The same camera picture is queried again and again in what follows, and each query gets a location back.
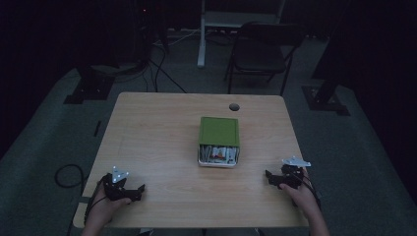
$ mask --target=cable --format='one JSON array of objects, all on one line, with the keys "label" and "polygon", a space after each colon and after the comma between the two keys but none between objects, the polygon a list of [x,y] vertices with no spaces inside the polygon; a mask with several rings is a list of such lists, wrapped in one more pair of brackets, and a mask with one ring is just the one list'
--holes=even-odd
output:
[{"label": "cable", "polygon": [[155,65],[156,67],[157,67],[157,70],[156,70],[156,75],[155,75],[155,81],[154,81],[154,86],[155,86],[155,91],[157,92],[157,74],[159,73],[159,71],[161,70],[161,66],[162,66],[162,63],[163,63],[163,61],[165,60],[165,56],[166,56],[166,53],[165,53],[165,51],[162,49],[162,48],[160,48],[160,47],[158,47],[158,46],[156,46],[156,48],[159,48],[161,51],[162,51],[162,60],[160,60],[160,63],[159,63],[159,66],[158,65],[156,65],[152,60],[150,60],[151,61],[151,63],[153,64],[153,65]]},{"label": "cable", "polygon": [[130,81],[132,81],[132,80],[134,80],[134,79],[136,79],[136,78],[138,78],[138,77],[140,77],[140,76],[143,76],[144,74],[145,74],[145,72],[147,71],[147,69],[149,68],[149,63],[148,62],[144,62],[144,65],[145,65],[145,68],[138,74],[138,75],[135,75],[135,74],[132,74],[132,75],[135,75],[134,77],[131,77],[131,78],[128,78],[128,79],[116,79],[115,81],[114,81],[114,83],[126,83],[126,82],[130,82]]},{"label": "cable", "polygon": [[310,179],[308,177],[304,177],[307,178],[311,184],[311,186],[306,183],[304,180],[302,180],[300,177],[298,177],[297,175],[295,175],[292,172],[289,172],[293,177],[295,177],[296,179],[298,179],[299,181],[301,181],[302,184],[304,184],[313,194],[314,198],[316,199],[316,203],[319,206],[319,209],[322,210],[322,203],[320,201],[320,198],[318,197],[317,191],[314,189],[313,187],[313,183],[310,181]]},{"label": "cable", "polygon": [[138,62],[138,64],[133,67],[133,68],[129,68],[123,71],[117,71],[117,72],[102,72],[99,70],[94,69],[94,71],[99,75],[99,76],[106,76],[106,77],[119,77],[119,76],[127,76],[127,75],[135,75],[138,74],[140,72],[142,72],[144,69],[147,68],[148,62],[147,61],[140,61]]},{"label": "cable", "polygon": [[[79,172],[80,172],[80,182],[78,182],[78,183],[76,183],[76,184],[72,184],[72,185],[64,185],[64,184],[61,184],[60,182],[59,182],[59,180],[58,180],[58,175],[59,175],[59,173],[63,170],[63,169],[65,169],[65,168],[67,168],[67,167],[76,167],[78,170],[79,170]],[[81,192],[80,192],[80,195],[82,195],[83,194],[83,190],[84,190],[84,183],[88,180],[88,178],[89,178],[89,176],[87,176],[87,177],[84,177],[84,172],[83,172],[83,170],[82,170],[82,168],[79,166],[79,165],[76,165],[76,164],[67,164],[67,165],[64,165],[64,166],[62,166],[61,168],[59,168],[56,172],[55,172],[55,183],[59,186],[59,187],[61,187],[61,188],[64,188],[64,189],[71,189],[71,188],[74,188],[74,187],[77,187],[77,186],[79,186],[79,185],[81,185]]]},{"label": "cable", "polygon": [[144,82],[147,85],[147,92],[148,92],[148,81],[147,81],[147,78],[145,78],[145,74],[142,74],[142,78],[144,79]]},{"label": "cable", "polygon": [[[80,172],[80,182],[78,182],[78,183],[76,183],[76,184],[72,184],[72,185],[64,185],[64,184],[62,184],[61,182],[59,182],[59,179],[58,179],[59,173],[60,173],[63,169],[65,169],[65,168],[67,168],[67,167],[76,167],[76,168],[79,170],[79,172]],[[89,178],[89,176],[84,177],[84,172],[83,172],[83,169],[82,169],[79,165],[76,165],[76,164],[67,164],[67,165],[62,166],[61,168],[59,168],[59,169],[55,172],[55,176],[54,176],[55,183],[56,183],[59,187],[64,188],[64,189],[70,189],[70,188],[74,188],[74,187],[77,187],[77,186],[81,185],[81,192],[80,192],[80,196],[82,196],[82,195],[83,195],[83,190],[84,190],[85,182],[88,180],[88,178]],[[72,220],[72,219],[73,219],[73,218],[74,218],[74,216],[76,215],[76,212],[77,212],[77,208],[74,210],[74,214],[73,214],[73,216],[72,216],[72,218],[71,218],[70,224],[68,225],[67,236],[71,235],[71,229],[72,229],[72,226],[73,226],[73,220]]]},{"label": "cable", "polygon": [[[157,65],[156,65],[156,63],[154,63],[152,60],[150,60],[151,61],[151,63],[153,64],[153,65],[155,65],[156,67],[157,67]],[[178,83],[176,83],[163,69],[161,69],[161,68],[158,68],[158,69],[160,69],[160,71],[163,73],[163,74],[165,74],[165,76],[166,77],[168,77],[168,79],[172,82],[172,83],[174,83],[180,90],[182,90],[184,93],[187,93],[180,85],[178,85]]]},{"label": "cable", "polygon": [[152,82],[153,89],[155,89],[155,82],[154,82],[154,80],[153,80],[153,69],[152,69],[152,67],[151,67],[151,66],[149,66],[149,69],[150,69],[150,81]]},{"label": "cable", "polygon": [[[194,35],[194,34],[195,34],[197,31],[199,31],[199,30],[200,30],[200,28],[195,29],[195,30],[194,30],[194,31],[192,31],[191,33],[189,33],[189,34],[187,34],[187,35],[185,35],[185,36],[183,36],[183,37],[181,37],[181,38],[177,39],[176,41],[173,41],[173,42],[171,42],[171,43],[168,43],[168,45],[169,45],[169,46],[172,46],[172,45],[174,45],[175,43],[177,43],[177,42],[179,42],[179,41],[182,41],[182,40],[184,40],[185,38],[187,38],[187,37],[190,37],[190,36]],[[160,44],[159,42],[160,42],[160,40],[158,40],[158,41],[154,42],[154,43],[153,43],[153,45],[155,45],[155,46],[162,46],[162,44]]]},{"label": "cable", "polygon": [[89,203],[87,204],[86,214],[84,215],[84,224],[86,224],[86,222],[87,222],[87,218],[89,217],[89,212],[91,211],[91,209],[92,209],[92,208],[93,208],[96,204],[98,204],[99,202],[101,202],[101,201],[103,201],[104,199],[106,199],[106,198],[107,198],[107,196],[105,196],[105,197],[103,197],[103,198],[99,199],[97,202],[95,202],[95,203],[94,203],[95,196],[97,195],[98,191],[100,190],[100,185],[101,185],[101,183],[103,182],[104,177],[105,177],[105,176],[103,176],[103,177],[102,177],[102,178],[101,178],[101,179],[97,182],[97,185],[95,186],[95,189],[94,189],[94,193],[92,193],[91,198],[89,198]]},{"label": "cable", "polygon": [[216,40],[210,39],[209,37],[206,37],[206,41],[207,42],[210,42],[210,43],[214,43],[214,44],[216,44],[218,46],[230,46],[230,45],[233,45],[233,38],[231,36],[229,36],[229,35],[227,35],[225,33],[219,33],[218,35],[225,37],[227,39],[227,42],[216,41]]},{"label": "cable", "polygon": [[162,66],[162,63],[163,63],[163,61],[165,60],[165,51],[162,49],[162,48],[160,48],[160,47],[158,47],[158,46],[156,46],[156,48],[158,48],[159,50],[161,50],[162,52],[163,52],[163,57],[162,57],[162,60],[160,61],[160,63],[159,63],[159,65],[157,65],[155,62],[153,62],[152,60],[150,60],[149,59],[149,61],[154,65],[154,66],[156,66],[157,67],[157,71],[156,71],[156,75],[155,75],[155,80],[154,80],[154,87],[155,87],[155,91],[157,92],[157,74],[159,73],[159,71],[161,71],[163,74],[165,74],[165,76],[166,77],[168,77],[168,79],[172,82],[172,83],[174,83],[180,90],[182,90],[184,93],[187,93],[178,83],[176,83],[162,68],[161,68],[161,66]]}]

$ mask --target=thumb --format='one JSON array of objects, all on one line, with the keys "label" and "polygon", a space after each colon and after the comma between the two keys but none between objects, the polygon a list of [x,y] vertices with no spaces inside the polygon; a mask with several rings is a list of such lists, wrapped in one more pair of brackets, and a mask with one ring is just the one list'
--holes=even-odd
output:
[{"label": "thumb", "polygon": [[127,204],[129,204],[131,202],[132,202],[131,199],[125,198],[125,199],[120,199],[118,201],[113,202],[113,205],[114,205],[115,208],[119,208],[119,207],[122,207],[124,205],[127,205]]}]

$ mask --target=hand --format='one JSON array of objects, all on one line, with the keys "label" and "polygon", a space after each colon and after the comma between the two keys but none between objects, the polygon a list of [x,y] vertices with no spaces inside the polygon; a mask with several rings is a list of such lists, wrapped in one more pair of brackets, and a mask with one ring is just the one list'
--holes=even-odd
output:
[{"label": "hand", "polygon": [[100,184],[98,188],[99,190],[92,202],[92,205],[95,205],[89,212],[86,227],[83,230],[83,236],[98,235],[104,225],[111,220],[113,214],[120,207],[132,202],[128,198],[112,202],[105,197],[103,185]]},{"label": "hand", "polygon": [[303,210],[304,215],[309,218],[320,212],[316,198],[307,186],[301,184],[298,189],[293,189],[286,184],[280,184],[279,187],[287,194],[294,203]]},{"label": "hand", "polygon": [[330,235],[316,198],[307,186],[302,184],[298,189],[293,189],[286,184],[280,184],[279,187],[303,210],[304,215],[309,220],[311,236]]}]

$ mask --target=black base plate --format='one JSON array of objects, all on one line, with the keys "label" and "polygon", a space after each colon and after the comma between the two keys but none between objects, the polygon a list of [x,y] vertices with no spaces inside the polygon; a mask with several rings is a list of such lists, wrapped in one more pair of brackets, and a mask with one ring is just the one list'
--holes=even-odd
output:
[{"label": "black base plate", "polygon": [[114,80],[114,77],[101,77],[99,85],[90,90],[85,90],[80,81],[73,94],[67,96],[64,104],[82,104],[84,100],[106,100]]},{"label": "black base plate", "polygon": [[334,94],[327,103],[319,103],[315,101],[315,96],[320,88],[318,87],[302,87],[307,103],[311,110],[335,111],[340,116],[350,116],[346,106],[342,105]]}]

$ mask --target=green lid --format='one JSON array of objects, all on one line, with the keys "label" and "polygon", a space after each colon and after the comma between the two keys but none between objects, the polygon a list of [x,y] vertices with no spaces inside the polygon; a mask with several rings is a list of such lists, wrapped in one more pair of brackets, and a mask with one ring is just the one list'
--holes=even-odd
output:
[{"label": "green lid", "polygon": [[239,123],[237,119],[202,117],[200,145],[239,147]]}]

